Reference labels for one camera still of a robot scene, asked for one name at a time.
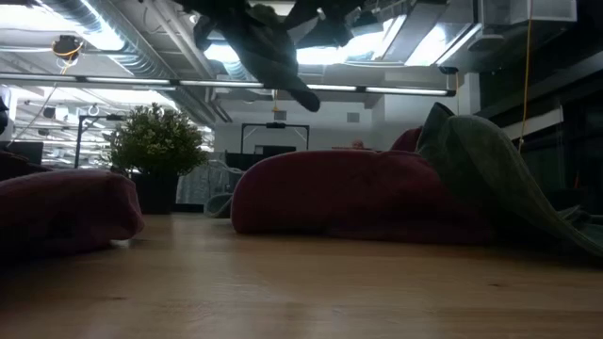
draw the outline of pillow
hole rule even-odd
[[[436,104],[417,151],[452,193],[481,210],[506,238],[534,245],[557,242],[564,249],[579,247],[603,256],[603,226],[577,218],[580,211],[558,214],[521,154],[490,121],[454,116]]]
[[[0,258],[73,254],[144,227],[136,187],[101,170],[57,170],[0,182]]]

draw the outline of potted plant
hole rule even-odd
[[[131,172],[144,214],[169,214],[178,177],[207,161],[203,137],[189,118],[157,104],[137,106],[110,138],[113,167]]]

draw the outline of white wall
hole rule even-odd
[[[405,131],[421,126],[433,104],[446,105],[455,114],[480,111],[480,78],[468,73],[455,97],[385,95],[373,108],[374,148],[387,151]]]
[[[331,150],[332,147],[349,147],[361,139],[365,147],[378,151],[391,148],[405,131],[422,125],[435,103],[446,105],[456,114],[474,114],[480,110],[480,79],[468,73],[455,97],[428,97],[384,95],[372,110],[362,103],[322,103],[318,113],[310,113],[295,102],[280,102],[279,109],[287,111],[289,124],[309,124],[310,150]],[[273,121],[273,103],[223,102],[222,107],[234,123],[216,126],[215,150],[240,152],[241,123],[266,123]],[[360,123],[347,123],[348,112],[360,113]],[[246,135],[253,128],[246,129]],[[245,153],[253,153],[255,145],[294,146],[305,150],[305,141],[293,130],[267,130],[258,128],[245,140]]]
[[[216,126],[216,152],[240,152],[241,124],[266,123],[273,121],[273,103],[224,102],[222,107],[231,115],[233,123]],[[361,103],[322,103],[317,113],[311,113],[294,102],[280,102],[279,109],[287,111],[287,124],[310,125],[310,150],[331,150],[332,147],[350,147],[356,139],[361,139],[365,147],[371,147],[371,110]],[[360,113],[359,123],[348,123],[348,112]],[[248,135],[253,127],[245,129]],[[305,129],[298,128],[305,137]],[[245,139],[244,153],[253,153],[255,145],[294,146],[305,150],[305,141],[291,128],[268,130],[259,127]]]

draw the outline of wooden surface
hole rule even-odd
[[[3,271],[0,338],[603,338],[603,269],[148,218],[129,248]]]

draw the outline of yellow cable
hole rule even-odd
[[[73,54],[71,54],[69,56],[69,60],[67,61],[67,64],[65,65],[65,67],[63,67],[63,71],[60,72],[61,75],[65,75],[65,73],[67,72],[67,70],[72,67],[72,57]]]
[[[456,72],[456,115],[461,115],[461,97],[459,95],[459,73]]]
[[[528,44],[526,53],[526,79],[524,84],[524,118],[521,122],[521,137],[519,138],[519,152],[524,145],[524,135],[526,133],[526,121],[528,120],[528,92],[530,89],[530,45],[531,45],[531,24],[534,13],[534,0],[530,0],[530,19],[528,21]]]

